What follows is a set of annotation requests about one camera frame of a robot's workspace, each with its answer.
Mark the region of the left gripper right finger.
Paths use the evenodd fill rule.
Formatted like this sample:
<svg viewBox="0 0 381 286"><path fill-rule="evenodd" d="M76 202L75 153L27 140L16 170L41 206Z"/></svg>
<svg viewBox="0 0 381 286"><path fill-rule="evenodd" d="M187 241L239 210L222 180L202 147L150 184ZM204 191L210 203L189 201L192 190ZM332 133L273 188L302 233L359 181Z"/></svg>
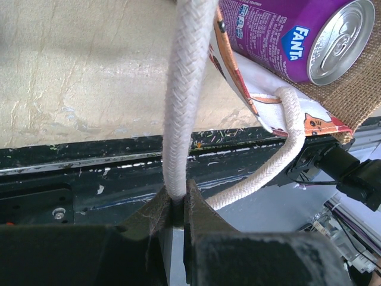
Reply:
<svg viewBox="0 0 381 286"><path fill-rule="evenodd" d="M312 232L241 232L186 183L184 266L189 285L352 285L331 242Z"/></svg>

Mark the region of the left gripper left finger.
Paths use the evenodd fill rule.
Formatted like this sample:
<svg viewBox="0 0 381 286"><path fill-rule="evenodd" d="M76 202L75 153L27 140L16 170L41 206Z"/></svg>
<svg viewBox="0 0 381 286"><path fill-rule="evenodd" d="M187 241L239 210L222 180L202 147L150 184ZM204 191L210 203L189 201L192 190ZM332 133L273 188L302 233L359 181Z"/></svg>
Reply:
<svg viewBox="0 0 381 286"><path fill-rule="evenodd" d="M168 285L171 242L165 189L116 226L3 226L1 284Z"/></svg>

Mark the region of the patterned canvas tote bag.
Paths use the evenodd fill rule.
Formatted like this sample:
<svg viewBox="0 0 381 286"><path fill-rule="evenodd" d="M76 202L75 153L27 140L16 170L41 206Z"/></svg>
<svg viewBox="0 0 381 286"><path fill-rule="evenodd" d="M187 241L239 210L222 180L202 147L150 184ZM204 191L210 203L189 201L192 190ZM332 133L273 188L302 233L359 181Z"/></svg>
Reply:
<svg viewBox="0 0 381 286"><path fill-rule="evenodd" d="M199 95L209 49L227 48L218 44L220 10L216 1L178 1L176 30L171 49L165 96L163 135L163 176L170 198L180 202L186 195L186 165L195 124ZM255 92L247 91L243 74L233 69L228 79L235 84L260 123L269 130L282 131L286 141L280 150L244 181L212 197L207 202L222 209L243 199L274 179L301 151L306 128L299 91L261 68Z"/></svg>

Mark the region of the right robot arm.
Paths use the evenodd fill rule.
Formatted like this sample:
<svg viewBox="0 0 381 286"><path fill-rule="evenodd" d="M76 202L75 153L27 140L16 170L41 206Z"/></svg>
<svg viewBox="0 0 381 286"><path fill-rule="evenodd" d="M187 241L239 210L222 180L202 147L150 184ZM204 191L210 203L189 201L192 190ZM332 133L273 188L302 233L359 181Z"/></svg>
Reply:
<svg viewBox="0 0 381 286"><path fill-rule="evenodd" d="M302 174L314 167L332 180L313 182ZM380 160L361 162L338 143L305 147L286 169L286 175L301 185L334 185L374 212L380 207Z"/></svg>

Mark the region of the purple soda can front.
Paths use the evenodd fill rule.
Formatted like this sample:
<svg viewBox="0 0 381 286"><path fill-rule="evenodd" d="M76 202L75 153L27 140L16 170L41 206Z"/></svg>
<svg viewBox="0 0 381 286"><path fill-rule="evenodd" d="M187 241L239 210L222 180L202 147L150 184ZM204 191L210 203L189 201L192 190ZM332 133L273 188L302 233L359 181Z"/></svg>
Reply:
<svg viewBox="0 0 381 286"><path fill-rule="evenodd" d="M232 50L295 82L344 75L373 30L372 1L220 1Z"/></svg>

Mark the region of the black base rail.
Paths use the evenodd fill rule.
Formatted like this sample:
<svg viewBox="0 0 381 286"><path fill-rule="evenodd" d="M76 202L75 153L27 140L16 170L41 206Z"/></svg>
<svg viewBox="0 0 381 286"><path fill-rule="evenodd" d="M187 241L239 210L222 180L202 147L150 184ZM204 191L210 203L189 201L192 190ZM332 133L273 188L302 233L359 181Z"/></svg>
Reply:
<svg viewBox="0 0 381 286"><path fill-rule="evenodd" d="M263 128L192 135L187 176L208 198L247 178L284 139ZM118 224L163 186L162 137L88 141L1 150L1 223ZM295 186L280 175L220 210L241 231L293 231L335 195L333 186Z"/></svg>

